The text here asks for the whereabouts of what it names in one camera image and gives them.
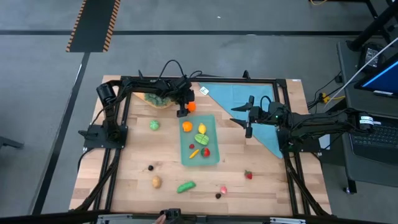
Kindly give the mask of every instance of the toy carrot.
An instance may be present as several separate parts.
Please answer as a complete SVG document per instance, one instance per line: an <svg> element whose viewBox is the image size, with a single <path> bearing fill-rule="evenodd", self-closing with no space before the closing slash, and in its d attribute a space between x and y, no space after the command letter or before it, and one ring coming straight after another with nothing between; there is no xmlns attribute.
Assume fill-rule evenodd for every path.
<svg viewBox="0 0 398 224"><path fill-rule="evenodd" d="M190 159L194 158L195 155L198 154L198 152L199 152L199 149L195 150L195 152L193 152L193 153L191 154L191 156L189 156L189 158L190 158Z"/></svg>

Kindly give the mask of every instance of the wooden table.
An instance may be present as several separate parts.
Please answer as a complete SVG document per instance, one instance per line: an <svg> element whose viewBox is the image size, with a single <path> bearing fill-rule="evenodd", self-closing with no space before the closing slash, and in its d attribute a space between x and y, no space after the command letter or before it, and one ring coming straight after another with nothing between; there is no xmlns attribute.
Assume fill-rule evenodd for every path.
<svg viewBox="0 0 398 224"><path fill-rule="evenodd" d="M103 82L119 79L120 76L106 75ZM194 114L215 116L220 162L205 167L181 165L179 123L175 115L178 106L157 110L133 95L127 119L127 143L121 153L111 211L159 213L167 208L181 208L182 213L197 215L292 215L283 159L274 156L256 138L246 139L244 129L230 121L231 116L199 89L199 84L193 83L197 104ZM287 90L292 111L308 113L301 81L287 80ZM101 108L98 100L94 115ZM160 122L157 131L149 128L153 119ZM309 153L300 155L306 186L322 208L330 212L318 160ZM97 184L103 156L104 149L95 149L83 158L70 208L79 206ZM148 165L155 169L148 171ZM245 179L245 169L253 172L252 180ZM155 175L163 180L160 189L152 187ZM189 180L195 181L197 186L177 194L177 187ZM216 199L215 194L223 185L228 193ZM104 208L107 191L105 186L100 208ZM303 213L297 187L296 195L299 211Z"/></svg>

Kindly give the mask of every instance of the clear plastic tray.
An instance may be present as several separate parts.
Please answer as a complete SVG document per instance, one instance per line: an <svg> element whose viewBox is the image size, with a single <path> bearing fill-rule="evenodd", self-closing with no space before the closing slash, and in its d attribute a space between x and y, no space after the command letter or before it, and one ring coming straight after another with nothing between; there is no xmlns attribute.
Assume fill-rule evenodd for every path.
<svg viewBox="0 0 398 224"><path fill-rule="evenodd" d="M190 132L182 130L182 123L190 121L193 128ZM209 137L209 143L204 146L195 140L195 135L200 134L198 131L199 124L203 123L206 126L206 135ZM216 120L213 115L204 116L186 116L180 118L180 142L181 142L181 163L185 166L210 166L217 164L220 161L220 154L218 152ZM196 150L202 150L207 147L210 150L209 157L203 157L200 152L192 159L189 157Z"/></svg>

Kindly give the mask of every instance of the green cucumber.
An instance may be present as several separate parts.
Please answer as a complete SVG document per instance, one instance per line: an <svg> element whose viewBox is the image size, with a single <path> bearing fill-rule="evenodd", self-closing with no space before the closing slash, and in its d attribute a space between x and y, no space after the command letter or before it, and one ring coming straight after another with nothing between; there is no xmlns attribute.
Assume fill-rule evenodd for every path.
<svg viewBox="0 0 398 224"><path fill-rule="evenodd" d="M194 183L194 181L189 181L189 182L187 182L185 184L180 185L178 187L178 189L177 189L177 193L182 193L182 192L187 191L189 189L192 189L192 188L194 188L196 186L197 185Z"/></svg>

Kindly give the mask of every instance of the desk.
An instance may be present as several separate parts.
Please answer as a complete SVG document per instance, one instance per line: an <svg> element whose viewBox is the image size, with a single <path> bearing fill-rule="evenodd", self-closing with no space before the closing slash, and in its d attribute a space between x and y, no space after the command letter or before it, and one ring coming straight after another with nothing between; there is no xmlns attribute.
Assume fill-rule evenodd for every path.
<svg viewBox="0 0 398 224"><path fill-rule="evenodd" d="M118 79L120 76L106 75L103 82ZM159 213L167 208L181 208L182 213L197 215L291 216L284 161L276 158L257 139L246 139L244 129L230 121L231 116L210 96L201 94L198 83L192 84L197 104L195 115L213 114L216 118L220 162L208 167L181 165L177 105L157 110L133 95L127 119L129 132L121 152L111 211ZM287 80L287 90L292 111L308 113L301 81ZM94 114L101 108L98 100ZM160 122L157 131L149 128L152 119ZM79 206L97 184L103 156L104 149L94 149L83 158L70 208ZM330 212L318 160L306 153L301 153L301 158L306 186L323 209ZM148 171L148 165L155 169ZM245 169L253 172L252 180L244 178ZM151 185L155 175L163 180L160 189ZM177 194L177 187L188 180L195 181L197 186ZM217 200L215 194L222 185L228 188L228 193ZM100 208L104 208L107 191L105 186ZM302 213L298 188L296 196Z"/></svg>
<svg viewBox="0 0 398 224"><path fill-rule="evenodd" d="M356 64L359 62L360 52L351 51L345 42L337 45L343 81L346 83L358 70ZM375 96L371 91L358 90L353 84L345 88L346 99L340 101L331 110L342 110L351 107L357 110L367 111L369 114L378 116L397 116L398 100L393 98ZM398 187L398 166L370 161L353 154L349 134L342 135L341 140L335 146L343 149L343 154L337 154L338 150L332 146L330 155L333 159L343 157L346 174L350 184L351 180L369 182L373 184Z"/></svg>

